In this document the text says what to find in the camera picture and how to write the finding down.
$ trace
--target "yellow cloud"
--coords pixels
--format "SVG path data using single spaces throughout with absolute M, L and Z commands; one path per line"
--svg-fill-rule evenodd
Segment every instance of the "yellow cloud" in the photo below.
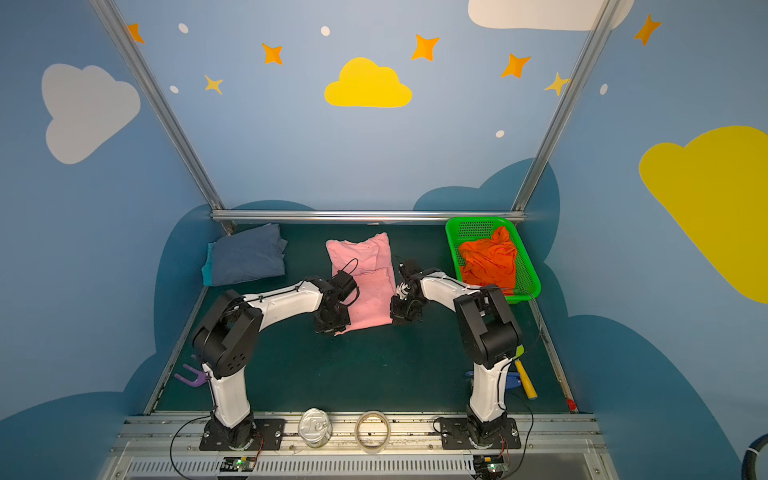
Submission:
M 348 61 L 339 81 L 326 87 L 326 101 L 337 107 L 402 107 L 412 96 L 394 70 L 362 57 Z
M 768 303 L 768 134 L 722 127 L 686 147 L 658 144 L 640 176 L 733 288 Z

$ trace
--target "green basket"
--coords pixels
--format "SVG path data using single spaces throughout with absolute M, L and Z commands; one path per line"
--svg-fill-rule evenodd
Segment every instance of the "green basket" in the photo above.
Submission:
M 541 293 L 541 281 L 538 279 L 536 270 L 533 270 L 531 259 L 528 258 L 528 252 L 525 251 L 520 235 L 518 235 L 518 229 L 505 218 L 456 217 L 448 220 L 448 223 L 445 224 L 445 233 L 448 235 L 448 245 L 451 247 L 456 278 L 462 279 L 462 271 L 459 267 L 465 264 L 464 258 L 458 252 L 462 243 L 481 238 L 491 238 L 491 235 L 499 227 L 506 227 L 509 230 L 509 237 L 518 248 L 518 255 L 515 259 L 515 288 L 526 290 L 536 298 Z M 523 293 L 522 295 L 507 295 L 506 299 L 507 303 L 518 303 L 530 300 L 531 297 Z

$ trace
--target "orange cloth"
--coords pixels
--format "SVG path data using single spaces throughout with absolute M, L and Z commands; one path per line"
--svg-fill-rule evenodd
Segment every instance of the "orange cloth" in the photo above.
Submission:
M 518 249 L 509 238 L 509 230 L 499 227 L 491 238 L 464 242 L 458 252 L 466 265 L 461 267 L 462 281 L 470 285 L 496 285 L 505 295 L 515 295 L 515 258 Z

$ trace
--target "yellow handle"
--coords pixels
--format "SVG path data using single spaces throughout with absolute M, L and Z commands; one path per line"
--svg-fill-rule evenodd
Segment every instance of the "yellow handle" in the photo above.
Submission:
M 528 378 L 528 374 L 525 372 L 525 369 L 523 368 L 523 364 L 520 363 L 520 360 L 515 360 L 515 367 L 517 367 L 518 373 L 520 374 L 520 383 L 523 384 L 523 389 L 525 389 L 525 395 L 528 396 L 529 400 L 536 399 L 538 397 L 538 394 L 536 393 L 536 389 L 533 388 L 533 383 L 531 383 L 531 379 Z

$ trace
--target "silver can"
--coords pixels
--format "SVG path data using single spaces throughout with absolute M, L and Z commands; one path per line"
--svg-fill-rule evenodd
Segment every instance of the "silver can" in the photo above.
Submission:
M 331 439 L 331 419 L 323 410 L 309 409 L 299 420 L 299 436 L 313 449 L 322 447 Z

